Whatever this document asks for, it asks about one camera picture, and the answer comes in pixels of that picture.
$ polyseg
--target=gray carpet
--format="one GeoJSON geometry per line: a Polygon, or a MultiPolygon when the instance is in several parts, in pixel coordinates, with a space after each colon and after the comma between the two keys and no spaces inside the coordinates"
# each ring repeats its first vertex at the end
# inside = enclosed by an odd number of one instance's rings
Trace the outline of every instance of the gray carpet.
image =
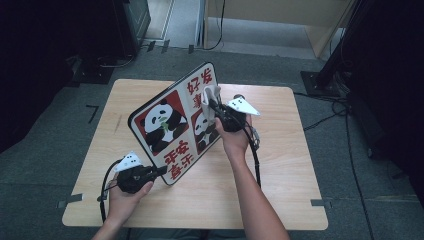
{"type": "MultiPolygon", "coordinates": [[[[89,239],[95,233],[96,228],[63,226],[64,210],[56,209],[56,203],[72,191],[116,79],[177,80],[209,61],[221,83],[286,86],[304,93],[299,72],[319,71],[324,65],[318,60],[276,56],[202,50],[188,54],[184,49],[162,54],[161,50],[142,49],[133,62],[115,69],[108,85],[63,88],[27,137],[0,154],[1,240],[89,239]],[[91,122],[94,108],[89,106],[99,106],[91,122]]],[[[303,96],[296,96],[296,102],[304,127],[333,113],[329,102],[303,96]]],[[[368,159],[354,117],[349,116],[348,123],[360,188],[349,158],[345,117],[334,117],[306,131],[329,227],[290,231],[292,239],[422,239],[424,210],[407,177],[394,178],[401,171],[392,162],[368,159]]],[[[120,239],[125,239],[124,230],[120,239]]]]}

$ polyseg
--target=panda illustration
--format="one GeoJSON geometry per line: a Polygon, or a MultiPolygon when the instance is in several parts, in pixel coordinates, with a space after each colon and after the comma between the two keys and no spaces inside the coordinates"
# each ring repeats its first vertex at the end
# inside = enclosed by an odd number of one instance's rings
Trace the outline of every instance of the panda illustration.
{"type": "Polygon", "coordinates": [[[205,115],[203,115],[203,112],[197,116],[194,134],[196,135],[197,150],[199,153],[205,150],[205,148],[219,136],[218,132],[215,130],[215,124],[209,126],[208,120],[205,118],[205,115]]]}
{"type": "Polygon", "coordinates": [[[159,153],[187,129],[187,119],[169,105],[166,99],[154,106],[140,121],[146,131],[146,143],[152,153],[159,153]]]}

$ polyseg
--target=hand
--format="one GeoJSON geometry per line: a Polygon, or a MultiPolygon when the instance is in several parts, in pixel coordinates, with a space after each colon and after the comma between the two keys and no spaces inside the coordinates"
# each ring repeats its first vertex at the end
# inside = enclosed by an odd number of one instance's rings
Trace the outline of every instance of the hand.
{"type": "Polygon", "coordinates": [[[116,178],[111,181],[109,190],[109,212],[102,227],[92,239],[111,240],[115,239],[119,229],[130,218],[140,200],[146,196],[153,187],[153,182],[146,183],[138,192],[131,194],[122,192],[116,185],[116,178]]]}
{"type": "MultiPolygon", "coordinates": [[[[252,118],[250,115],[246,115],[246,121],[249,125],[252,125],[252,118]]],[[[249,140],[246,136],[246,133],[243,130],[238,132],[226,132],[222,126],[221,120],[215,118],[216,130],[221,135],[223,140],[224,150],[227,153],[228,159],[230,162],[241,161],[246,154],[247,146],[249,145],[249,140]]],[[[249,127],[246,127],[247,132],[251,135],[251,130],[249,127]]]]}
{"type": "MultiPolygon", "coordinates": [[[[111,186],[116,184],[117,176],[118,174],[115,174],[111,186]]],[[[112,187],[109,190],[109,213],[107,219],[113,220],[115,224],[122,226],[130,218],[140,200],[149,193],[152,187],[153,182],[148,182],[134,194],[123,192],[119,186],[112,187]]]]}

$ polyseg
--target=panda face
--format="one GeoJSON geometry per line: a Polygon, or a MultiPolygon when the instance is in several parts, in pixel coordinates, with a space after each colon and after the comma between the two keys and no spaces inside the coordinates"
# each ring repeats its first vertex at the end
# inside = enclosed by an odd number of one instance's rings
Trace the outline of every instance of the panda face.
{"type": "Polygon", "coordinates": [[[153,107],[147,114],[144,122],[146,132],[153,132],[159,128],[167,128],[166,121],[171,117],[173,112],[169,104],[159,104],[153,107]]]}
{"type": "Polygon", "coordinates": [[[200,113],[196,119],[196,126],[194,127],[194,133],[196,135],[199,135],[202,132],[205,132],[207,128],[208,128],[208,120],[205,118],[205,115],[203,115],[203,113],[200,113]]]}

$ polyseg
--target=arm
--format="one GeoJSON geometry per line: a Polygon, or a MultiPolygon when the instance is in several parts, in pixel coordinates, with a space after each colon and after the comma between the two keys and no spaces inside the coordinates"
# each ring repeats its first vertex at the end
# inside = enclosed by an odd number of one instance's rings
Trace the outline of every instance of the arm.
{"type": "Polygon", "coordinates": [[[94,235],[93,240],[114,239],[122,225],[130,218],[141,198],[149,193],[152,186],[153,182],[148,182],[135,194],[122,192],[118,186],[111,188],[109,190],[109,212],[107,218],[96,235],[94,235]]]}
{"type": "Polygon", "coordinates": [[[243,131],[229,133],[216,118],[216,129],[234,174],[244,231],[248,239],[290,239],[283,223],[246,164],[248,139],[243,131]]]}

